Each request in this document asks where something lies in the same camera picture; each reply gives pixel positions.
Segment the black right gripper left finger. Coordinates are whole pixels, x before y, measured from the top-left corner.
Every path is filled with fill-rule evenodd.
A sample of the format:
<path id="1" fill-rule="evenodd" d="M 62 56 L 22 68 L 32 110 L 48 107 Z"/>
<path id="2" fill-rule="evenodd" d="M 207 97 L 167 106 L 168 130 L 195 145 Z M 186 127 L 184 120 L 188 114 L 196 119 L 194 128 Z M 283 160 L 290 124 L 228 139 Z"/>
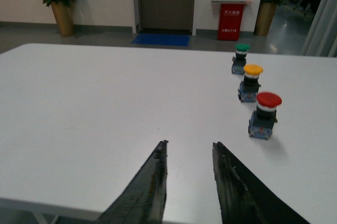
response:
<path id="1" fill-rule="evenodd" d="M 167 195 L 167 140 L 160 141 L 121 195 L 95 223 L 162 223 Z"/>

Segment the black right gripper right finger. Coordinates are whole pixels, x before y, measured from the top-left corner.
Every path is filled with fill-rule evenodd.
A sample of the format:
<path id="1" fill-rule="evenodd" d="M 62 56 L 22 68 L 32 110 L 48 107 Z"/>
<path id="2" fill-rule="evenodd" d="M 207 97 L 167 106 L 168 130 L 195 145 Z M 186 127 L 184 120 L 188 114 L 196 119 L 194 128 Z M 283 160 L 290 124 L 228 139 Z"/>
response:
<path id="1" fill-rule="evenodd" d="M 223 223 L 308 223 L 221 142 L 212 155 Z"/>

